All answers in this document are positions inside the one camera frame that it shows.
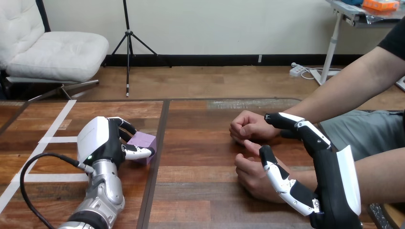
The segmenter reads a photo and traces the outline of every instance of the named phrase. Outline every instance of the white power strip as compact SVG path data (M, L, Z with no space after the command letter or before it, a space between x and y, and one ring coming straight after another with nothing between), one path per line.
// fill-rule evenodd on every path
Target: white power strip
M293 69L290 70L290 75L292 76L301 76L301 73L305 72L305 68L297 64Z

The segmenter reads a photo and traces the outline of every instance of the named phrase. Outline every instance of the tripod leg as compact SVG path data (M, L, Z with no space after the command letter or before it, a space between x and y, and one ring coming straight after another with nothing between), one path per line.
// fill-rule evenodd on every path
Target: tripod leg
M147 49L149 49L149 51L151 51L156 57L158 57L159 55L157 53L155 53L155 51L153 51L151 48L149 48L149 46L147 46L143 41L141 41L137 36L135 36L135 34L131 34L132 36L135 37L135 39L137 39L141 44L143 44L143 46L145 46ZM169 61L166 60L166 58L161 58L167 66L171 67L171 64L169 63Z
M121 46L122 42L125 40L125 38L127 37L127 35L125 34L124 37L121 39L121 41L119 42L118 46L114 49L114 52L112 55L115 54L115 52L118 50L118 48Z
M131 57L134 58L134 52L132 51L132 40L131 40L131 36L128 36L129 38L129 50L131 51Z
M128 37L128 46L127 46L127 97L129 97L129 37Z

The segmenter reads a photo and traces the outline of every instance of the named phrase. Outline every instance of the purple foam block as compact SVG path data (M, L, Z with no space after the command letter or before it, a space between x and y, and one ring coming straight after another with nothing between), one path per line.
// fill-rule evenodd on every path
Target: purple foam block
M140 147L152 147L155 150L156 153L156 137L153 135L148 135L146 133L142 132L136 132L135 135L131 138L131 140L128 142L130 145L134 146L140 146ZM148 158L141 158L134 160L137 163L147 165L149 164L150 160L154 157L150 156Z

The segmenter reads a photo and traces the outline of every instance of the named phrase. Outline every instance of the metal chair base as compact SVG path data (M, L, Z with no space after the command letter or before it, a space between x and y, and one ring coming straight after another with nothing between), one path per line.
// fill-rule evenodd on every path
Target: metal chair base
M85 87L85 86L92 85L92 84L99 84L99 83L100 83L99 80L90 80L90 81L86 81L83 83L74 83L74 84L68 84L68 85L62 84L62 86L60 86L56 89L53 89L45 94L41 94L35 98L32 98L32 99L28 100L28 102L34 102L34 101L38 101L41 99L49 98L49 97L57 95L57 94L62 94L63 96L66 97L66 99L71 100L72 98L67 93L69 90Z

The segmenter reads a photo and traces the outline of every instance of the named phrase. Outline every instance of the human hand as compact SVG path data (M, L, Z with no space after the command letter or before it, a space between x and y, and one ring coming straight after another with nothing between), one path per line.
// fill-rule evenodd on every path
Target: human hand
M245 139L271 139L278 135L280 130L267 124L262 115L243 111L231 122L229 132L235 141L243 145Z
M243 143L247 150L259 156L259 149L261 147L259 144L249 140L245 140ZM291 175L292 171L277 157L276 159L278 164ZM238 154L236 155L235 165L239 183L241 183L253 197L273 203L285 203L274 190L260 162L256 162L253 157L245 158L242 154Z

